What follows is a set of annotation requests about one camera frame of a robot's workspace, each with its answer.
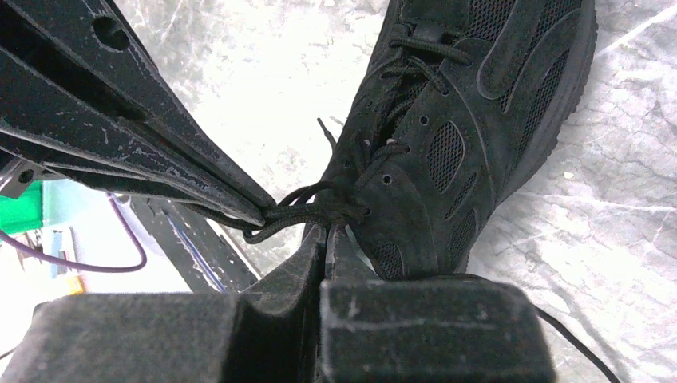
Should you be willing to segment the black shoe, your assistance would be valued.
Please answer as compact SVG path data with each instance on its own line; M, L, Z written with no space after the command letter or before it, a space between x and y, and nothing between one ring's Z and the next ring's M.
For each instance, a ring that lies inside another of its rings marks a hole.
M556 146L596 44L592 1L391 1L319 201L387 280L464 271Z

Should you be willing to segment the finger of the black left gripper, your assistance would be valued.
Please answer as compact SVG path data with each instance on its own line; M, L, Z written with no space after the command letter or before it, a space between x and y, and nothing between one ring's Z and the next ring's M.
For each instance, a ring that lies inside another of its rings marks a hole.
M113 1L1 4L1 151L255 227L273 198L192 118Z

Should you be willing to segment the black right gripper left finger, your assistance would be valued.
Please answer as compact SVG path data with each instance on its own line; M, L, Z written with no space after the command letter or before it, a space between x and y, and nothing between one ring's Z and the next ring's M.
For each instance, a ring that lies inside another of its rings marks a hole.
M81 294L42 304L4 382L311 382L327 232L239 294Z

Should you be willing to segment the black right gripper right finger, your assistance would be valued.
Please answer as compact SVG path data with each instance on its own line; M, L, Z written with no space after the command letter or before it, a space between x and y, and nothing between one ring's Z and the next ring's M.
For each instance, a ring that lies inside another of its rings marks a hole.
M325 382L554 382L535 307L503 283L454 276L387 282L331 228L320 286Z

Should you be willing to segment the black shoelace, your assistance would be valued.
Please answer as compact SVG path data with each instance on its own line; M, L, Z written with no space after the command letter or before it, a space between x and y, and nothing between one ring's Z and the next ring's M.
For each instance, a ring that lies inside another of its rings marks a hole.
M460 181L446 187L451 199L439 203L429 213L417 213L418 202L411 197L401 207L386 202L390 189L384 182L375 188L374 202L370 206L345 196L333 202L311 203L313 195L339 187L334 181L322 181L292 192L278 206L271 208L262 227L234 219L226 219L225 224L241 230L249 243L259 243L285 227L301 223L328 227L344 219L366 219L368 227L375 228L378 225L376 215L382 213L386 221L382 225L382 235L370 248L370 257L377 272L387 282L462 275L490 282L465 270L469 249L492 212L478 201L483 177L484 173L479 169L463 171ZM617 381L617 376L561 322L534 307L539 322L549 323L609 381Z

